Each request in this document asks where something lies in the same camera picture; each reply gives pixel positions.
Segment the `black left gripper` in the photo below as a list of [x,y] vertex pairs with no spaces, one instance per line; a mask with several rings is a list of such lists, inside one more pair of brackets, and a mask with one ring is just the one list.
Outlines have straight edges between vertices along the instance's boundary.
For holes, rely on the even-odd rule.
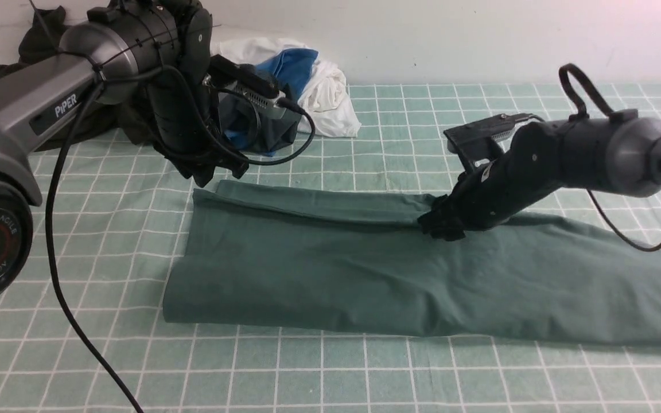
[[187,180],[203,188],[218,168],[241,178],[247,158],[226,144],[217,127],[217,99],[204,85],[211,62],[212,15],[199,1],[158,1],[167,38],[164,68],[147,84],[158,129],[154,148]]

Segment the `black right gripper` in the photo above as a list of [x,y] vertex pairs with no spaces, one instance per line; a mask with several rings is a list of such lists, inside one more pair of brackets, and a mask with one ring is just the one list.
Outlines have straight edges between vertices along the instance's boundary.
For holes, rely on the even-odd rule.
[[564,141],[566,120],[533,121],[520,127],[495,161],[463,172],[449,195],[433,200],[417,223],[433,239],[458,241],[466,232],[485,232],[562,188],[569,188]]

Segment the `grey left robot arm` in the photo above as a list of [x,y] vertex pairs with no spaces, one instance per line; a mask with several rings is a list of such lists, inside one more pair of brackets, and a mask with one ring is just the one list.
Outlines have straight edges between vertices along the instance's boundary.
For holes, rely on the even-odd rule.
[[199,1],[112,1],[71,26],[55,54],[0,78],[0,294],[29,256],[32,207],[42,204],[28,156],[60,144],[59,180],[71,144],[121,128],[152,145],[187,180],[217,168],[236,177],[247,158],[219,129],[210,81],[228,60],[212,57],[212,15]]

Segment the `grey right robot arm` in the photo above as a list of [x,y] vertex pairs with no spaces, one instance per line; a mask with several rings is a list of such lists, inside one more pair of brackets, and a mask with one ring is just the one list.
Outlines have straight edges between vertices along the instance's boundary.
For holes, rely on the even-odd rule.
[[661,120],[635,110],[533,121],[514,133],[507,151],[492,138],[445,134],[465,171],[418,220],[434,238],[459,240],[498,227],[561,188],[635,198],[661,190]]

